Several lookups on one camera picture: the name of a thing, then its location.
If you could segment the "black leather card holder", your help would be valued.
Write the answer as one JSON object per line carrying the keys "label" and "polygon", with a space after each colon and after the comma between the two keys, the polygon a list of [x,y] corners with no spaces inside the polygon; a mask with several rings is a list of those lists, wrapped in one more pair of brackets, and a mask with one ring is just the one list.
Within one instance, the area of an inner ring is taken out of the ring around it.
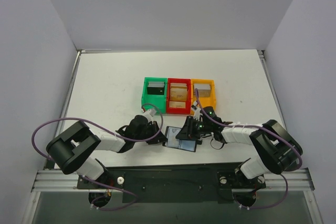
{"label": "black leather card holder", "polygon": [[188,140],[188,141],[195,141],[196,142],[196,149],[197,149],[197,146],[198,145],[202,145],[203,144],[203,140]]}

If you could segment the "white VIP credit card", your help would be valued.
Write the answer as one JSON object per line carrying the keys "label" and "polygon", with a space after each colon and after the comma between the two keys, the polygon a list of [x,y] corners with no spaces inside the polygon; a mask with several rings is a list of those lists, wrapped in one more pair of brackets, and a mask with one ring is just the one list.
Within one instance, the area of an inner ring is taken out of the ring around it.
{"label": "white VIP credit card", "polygon": [[168,126],[166,131],[166,147],[169,148],[179,148],[180,147],[180,140],[176,138],[178,133],[181,131],[179,127],[172,127]]}

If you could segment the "blue credit card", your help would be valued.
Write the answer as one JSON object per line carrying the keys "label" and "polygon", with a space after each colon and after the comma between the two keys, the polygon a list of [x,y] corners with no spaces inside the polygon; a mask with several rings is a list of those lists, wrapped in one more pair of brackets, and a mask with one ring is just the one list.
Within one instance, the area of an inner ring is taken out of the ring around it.
{"label": "blue credit card", "polygon": [[179,149],[194,152],[196,149],[196,142],[195,141],[188,141],[188,140],[180,140]]}

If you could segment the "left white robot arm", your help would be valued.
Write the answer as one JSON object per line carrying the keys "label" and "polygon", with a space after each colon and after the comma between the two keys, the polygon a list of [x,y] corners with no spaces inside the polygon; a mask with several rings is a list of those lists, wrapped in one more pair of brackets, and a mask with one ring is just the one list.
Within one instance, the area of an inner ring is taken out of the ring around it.
{"label": "left white robot arm", "polygon": [[157,121],[151,115],[136,115],[129,125],[116,130],[118,137],[94,134],[84,121],[78,121],[55,137],[46,147],[47,153],[66,175],[76,172],[81,176],[98,181],[106,168],[90,157],[98,149],[125,153],[136,141],[149,145],[167,142]]}

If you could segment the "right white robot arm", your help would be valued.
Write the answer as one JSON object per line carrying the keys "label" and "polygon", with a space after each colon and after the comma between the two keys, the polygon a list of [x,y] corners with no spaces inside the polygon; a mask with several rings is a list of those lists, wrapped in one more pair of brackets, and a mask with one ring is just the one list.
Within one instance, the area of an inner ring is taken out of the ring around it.
{"label": "right white robot arm", "polygon": [[194,107],[194,115],[186,117],[176,138],[195,141],[208,135],[224,145],[245,144],[255,148],[257,155],[236,169],[236,174],[245,179],[254,179],[265,173],[280,175],[290,171],[289,167],[296,161],[302,163],[301,146],[276,120],[242,125],[222,121],[211,106]]}

